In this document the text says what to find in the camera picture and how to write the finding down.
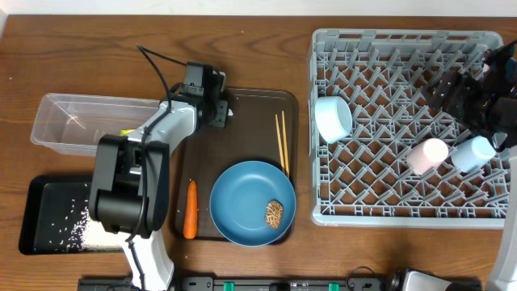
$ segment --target green connector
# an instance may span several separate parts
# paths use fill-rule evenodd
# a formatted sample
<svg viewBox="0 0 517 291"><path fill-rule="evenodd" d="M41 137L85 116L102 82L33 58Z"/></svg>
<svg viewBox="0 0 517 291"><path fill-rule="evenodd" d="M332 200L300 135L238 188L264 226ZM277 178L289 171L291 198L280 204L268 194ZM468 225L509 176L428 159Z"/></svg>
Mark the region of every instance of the green connector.
<svg viewBox="0 0 517 291"><path fill-rule="evenodd" d="M225 282L223 285L223 291L233 291L235 289L235 284L233 282Z"/></svg>
<svg viewBox="0 0 517 291"><path fill-rule="evenodd" d="M339 284L338 283L330 283L329 284L329 291L339 291Z"/></svg>

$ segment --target brown tray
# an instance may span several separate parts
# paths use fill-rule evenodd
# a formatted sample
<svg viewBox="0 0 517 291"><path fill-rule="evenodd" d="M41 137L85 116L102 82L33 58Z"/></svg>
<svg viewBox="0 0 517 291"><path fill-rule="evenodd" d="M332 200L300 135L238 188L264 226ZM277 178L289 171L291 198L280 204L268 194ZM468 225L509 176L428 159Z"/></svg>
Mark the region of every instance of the brown tray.
<svg viewBox="0 0 517 291"><path fill-rule="evenodd" d="M226 240L213 224L210 216L210 193L217 178L232 165L244 161L264 161L280 167L276 139L275 114L282 126L285 113L288 139L290 180L296 177L296 142L298 134L298 102L288 92L228 88L225 97L233 116L226 128L204 128L186 140L179 186L173 195L171 215L173 233L183 238L183 223L187 206L187 190L191 179L197 184L198 229L195 239ZM273 244L285 241L292 232Z"/></svg>

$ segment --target white cup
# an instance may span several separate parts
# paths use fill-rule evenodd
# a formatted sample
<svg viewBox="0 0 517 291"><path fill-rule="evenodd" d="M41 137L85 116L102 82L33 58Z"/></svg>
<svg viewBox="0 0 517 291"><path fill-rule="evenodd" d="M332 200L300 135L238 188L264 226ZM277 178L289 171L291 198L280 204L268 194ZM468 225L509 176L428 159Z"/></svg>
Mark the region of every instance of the white cup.
<svg viewBox="0 0 517 291"><path fill-rule="evenodd" d="M316 125L323 139L335 143L352 130L352 114L343 98L320 97L315 106Z"/></svg>
<svg viewBox="0 0 517 291"><path fill-rule="evenodd" d="M494 147L485 137L464 141L456 148L451 156L452 164L464 173L479 169L495 156Z"/></svg>
<svg viewBox="0 0 517 291"><path fill-rule="evenodd" d="M416 175L421 175L432 167L439 167L448 155L449 149L445 142L438 138L430 138L415 146L407 154L406 161Z"/></svg>

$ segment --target clear plastic container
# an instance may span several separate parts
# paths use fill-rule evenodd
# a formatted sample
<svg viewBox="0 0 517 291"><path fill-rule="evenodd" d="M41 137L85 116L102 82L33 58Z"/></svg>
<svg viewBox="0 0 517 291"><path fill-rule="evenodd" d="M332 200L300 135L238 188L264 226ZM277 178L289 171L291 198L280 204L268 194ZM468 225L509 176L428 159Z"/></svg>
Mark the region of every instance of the clear plastic container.
<svg viewBox="0 0 517 291"><path fill-rule="evenodd" d="M104 134L136 129L158 110L158 101L50 93L43 97L31 141L60 154L94 157Z"/></svg>

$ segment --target light blue cup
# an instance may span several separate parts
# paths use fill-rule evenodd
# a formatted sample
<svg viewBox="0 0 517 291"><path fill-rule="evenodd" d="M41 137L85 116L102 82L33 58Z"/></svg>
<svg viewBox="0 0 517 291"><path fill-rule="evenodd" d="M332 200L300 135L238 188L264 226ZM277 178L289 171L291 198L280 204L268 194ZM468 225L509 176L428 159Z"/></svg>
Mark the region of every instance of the light blue cup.
<svg viewBox="0 0 517 291"><path fill-rule="evenodd" d="M475 137L456 148L458 150L451 156L452 164L464 173L471 173L483 167L495 156L494 147L485 137Z"/></svg>

